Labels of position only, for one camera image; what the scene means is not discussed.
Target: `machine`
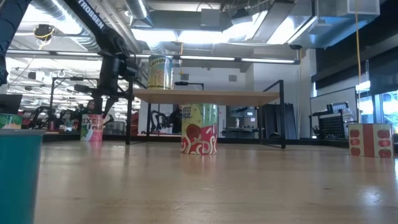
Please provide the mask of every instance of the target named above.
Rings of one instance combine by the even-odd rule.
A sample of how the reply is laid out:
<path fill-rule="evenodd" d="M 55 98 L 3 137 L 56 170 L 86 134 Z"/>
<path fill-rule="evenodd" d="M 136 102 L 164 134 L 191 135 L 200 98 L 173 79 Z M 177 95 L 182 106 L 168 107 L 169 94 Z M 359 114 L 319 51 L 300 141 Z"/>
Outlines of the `machine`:
<path fill-rule="evenodd" d="M 6 52 L 32 0 L 3 0 L 0 2 L 0 86 L 7 82 Z M 128 100 L 127 107 L 132 107 L 132 84 L 137 73 L 136 59 L 130 57 L 124 39 L 108 27 L 86 0 L 65 0 L 70 9 L 91 30 L 101 48 L 103 56 L 97 88 L 75 85 L 75 90 L 91 93 L 95 100 L 95 111 L 102 113 L 102 96 L 109 96 L 104 113 L 107 114 L 119 98 Z M 129 82 L 127 91 L 118 86 L 118 80 Z M 127 110 L 127 123 L 130 123 L 131 110 Z M 130 129 L 127 128 L 126 144 L 130 143 Z"/>

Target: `wooden table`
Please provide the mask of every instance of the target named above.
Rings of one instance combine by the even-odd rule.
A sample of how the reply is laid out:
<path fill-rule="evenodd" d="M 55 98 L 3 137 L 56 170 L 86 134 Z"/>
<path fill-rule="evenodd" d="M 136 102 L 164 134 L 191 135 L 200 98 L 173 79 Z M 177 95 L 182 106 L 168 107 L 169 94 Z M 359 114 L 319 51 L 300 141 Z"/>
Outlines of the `wooden table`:
<path fill-rule="evenodd" d="M 147 103 L 181 105 L 214 103 L 228 106 L 262 106 L 279 99 L 276 92 L 196 91 L 196 90 L 134 90 L 134 96 Z"/>

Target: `cardboard box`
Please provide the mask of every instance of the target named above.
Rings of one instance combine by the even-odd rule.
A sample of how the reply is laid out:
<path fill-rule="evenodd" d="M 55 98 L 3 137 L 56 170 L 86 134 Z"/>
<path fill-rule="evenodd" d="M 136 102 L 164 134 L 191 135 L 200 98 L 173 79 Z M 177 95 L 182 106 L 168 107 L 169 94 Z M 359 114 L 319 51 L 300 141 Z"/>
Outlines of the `cardboard box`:
<path fill-rule="evenodd" d="M 365 157 L 394 157 L 391 124 L 350 124 L 349 154 Z"/>

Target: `teal cup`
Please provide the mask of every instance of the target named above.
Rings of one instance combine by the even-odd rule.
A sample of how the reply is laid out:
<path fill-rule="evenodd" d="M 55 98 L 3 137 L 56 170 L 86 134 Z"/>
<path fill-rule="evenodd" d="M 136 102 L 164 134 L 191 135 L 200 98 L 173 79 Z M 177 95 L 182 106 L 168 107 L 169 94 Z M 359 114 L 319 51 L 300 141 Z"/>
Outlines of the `teal cup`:
<path fill-rule="evenodd" d="M 34 222 L 44 131 L 0 129 L 0 223 Z"/>

